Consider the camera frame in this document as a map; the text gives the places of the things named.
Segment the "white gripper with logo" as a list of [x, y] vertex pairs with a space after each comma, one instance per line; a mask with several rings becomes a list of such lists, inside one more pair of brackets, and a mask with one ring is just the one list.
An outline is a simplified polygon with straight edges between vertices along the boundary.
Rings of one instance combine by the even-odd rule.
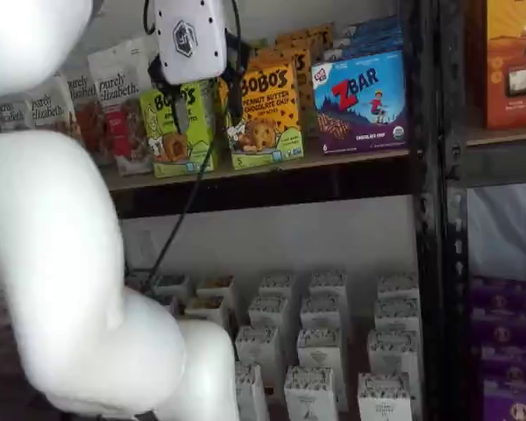
[[189, 127], [184, 83], [221, 75], [228, 87], [228, 110], [243, 115], [241, 84], [249, 63], [249, 45], [225, 32], [221, 0], [156, 0], [154, 2], [159, 54], [148, 66], [154, 88], [172, 111], [177, 132]]

